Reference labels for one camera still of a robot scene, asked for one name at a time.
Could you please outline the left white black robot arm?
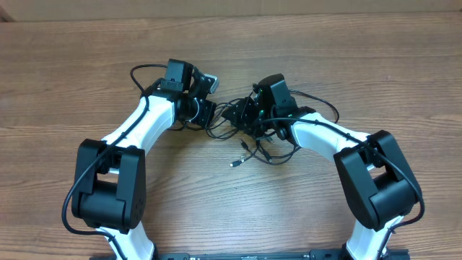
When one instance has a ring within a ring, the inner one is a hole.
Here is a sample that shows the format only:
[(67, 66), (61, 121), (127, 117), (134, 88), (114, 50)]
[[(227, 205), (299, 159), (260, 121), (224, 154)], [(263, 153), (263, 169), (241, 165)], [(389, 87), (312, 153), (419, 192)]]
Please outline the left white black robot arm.
[(156, 248), (141, 223), (146, 207), (148, 152), (176, 121), (206, 128), (216, 105), (207, 100), (216, 76), (170, 59), (165, 75), (141, 89), (136, 110), (101, 140), (85, 139), (77, 152), (74, 184), (63, 203), (64, 227), (102, 236), (112, 259), (155, 259)]

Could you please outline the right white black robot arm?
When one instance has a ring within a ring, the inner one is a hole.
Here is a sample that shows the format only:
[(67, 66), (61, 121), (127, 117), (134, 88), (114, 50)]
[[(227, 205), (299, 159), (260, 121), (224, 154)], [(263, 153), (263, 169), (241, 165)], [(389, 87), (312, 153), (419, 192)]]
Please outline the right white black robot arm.
[(423, 217), (422, 190), (393, 135), (348, 130), (309, 107), (300, 107), (282, 74), (262, 79), (252, 93), (227, 106), (222, 117), (260, 141), (273, 135), (335, 163), (356, 222), (348, 241), (334, 250), (312, 250), (310, 259), (409, 259), (387, 245), (396, 229)]

